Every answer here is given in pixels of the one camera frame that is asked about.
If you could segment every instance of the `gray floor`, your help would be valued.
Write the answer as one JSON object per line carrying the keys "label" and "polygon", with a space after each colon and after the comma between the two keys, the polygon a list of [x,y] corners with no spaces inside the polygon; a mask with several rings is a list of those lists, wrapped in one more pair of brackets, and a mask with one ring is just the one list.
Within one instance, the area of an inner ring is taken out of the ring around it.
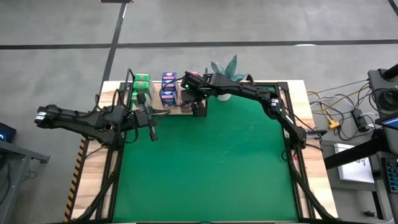
{"label": "gray floor", "polygon": [[[120,7],[95,0],[0,0],[0,45],[109,44]],[[398,39],[397,27],[398,17],[387,0],[137,0],[127,5],[119,43]],[[62,220],[80,137],[36,128],[35,111],[49,103],[91,109],[108,53],[108,49],[0,50],[0,122],[18,130],[15,144],[51,154],[47,165],[32,163],[39,176],[23,185],[13,223]],[[128,67],[156,78],[163,71],[202,72],[211,61],[227,64],[234,54],[238,72],[251,73],[255,79],[301,79],[307,89],[322,90],[363,80],[370,69],[393,66],[398,45],[117,49],[109,79],[123,79]],[[351,93],[363,84],[323,96]],[[337,108],[351,109],[345,103]],[[374,112],[367,101],[361,108]],[[319,128],[326,129],[322,115],[314,118]],[[353,134],[351,121],[345,130]],[[328,133],[325,139],[338,138]],[[333,196],[340,218],[383,222],[361,214],[374,210],[369,192],[333,189]]]}

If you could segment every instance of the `paper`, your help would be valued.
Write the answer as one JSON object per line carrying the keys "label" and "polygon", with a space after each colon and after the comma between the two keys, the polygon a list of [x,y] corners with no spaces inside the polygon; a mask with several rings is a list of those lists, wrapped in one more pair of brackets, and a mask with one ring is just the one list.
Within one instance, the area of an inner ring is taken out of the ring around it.
{"label": "paper", "polygon": [[[335,153],[342,152],[354,146],[347,144],[335,144]],[[374,183],[369,158],[360,159],[338,167],[340,180],[350,180],[365,183]]]}

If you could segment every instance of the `green mat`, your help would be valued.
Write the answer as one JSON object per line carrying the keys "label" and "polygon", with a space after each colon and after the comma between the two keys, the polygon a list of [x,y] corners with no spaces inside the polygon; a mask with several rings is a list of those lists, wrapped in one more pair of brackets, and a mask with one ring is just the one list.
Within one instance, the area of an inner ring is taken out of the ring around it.
{"label": "green mat", "polygon": [[125,147],[114,222],[297,220],[282,130],[258,102],[210,98],[207,118],[168,116],[156,131]]}

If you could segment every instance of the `plant pot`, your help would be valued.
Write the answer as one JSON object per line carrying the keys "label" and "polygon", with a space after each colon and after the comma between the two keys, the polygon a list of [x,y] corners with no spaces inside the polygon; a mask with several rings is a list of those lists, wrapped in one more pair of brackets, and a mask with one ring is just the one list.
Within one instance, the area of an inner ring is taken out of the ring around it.
{"label": "plant pot", "polygon": [[220,100],[220,101],[227,101],[230,98],[231,98],[231,94],[229,94],[229,93],[217,96],[217,99]]}

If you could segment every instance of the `metal stand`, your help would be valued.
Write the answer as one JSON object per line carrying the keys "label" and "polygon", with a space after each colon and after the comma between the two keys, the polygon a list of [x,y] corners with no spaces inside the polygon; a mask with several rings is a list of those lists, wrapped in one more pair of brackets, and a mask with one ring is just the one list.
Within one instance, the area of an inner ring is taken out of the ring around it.
{"label": "metal stand", "polygon": [[325,166],[326,169],[342,166],[369,157],[380,151],[388,152],[388,148],[388,142],[385,136],[376,137],[375,139],[352,147],[351,149],[324,158]]}
{"label": "metal stand", "polygon": [[8,168],[3,166],[2,170],[12,167],[12,169],[7,170],[9,172],[9,180],[7,181],[10,181],[10,188],[0,205],[0,214],[2,214],[0,215],[0,224],[3,224],[10,223],[12,211],[17,202],[19,189],[29,168],[30,160],[37,159],[41,163],[48,163],[50,156],[17,147],[6,141],[0,141],[0,155],[2,155],[2,165],[9,163]]}

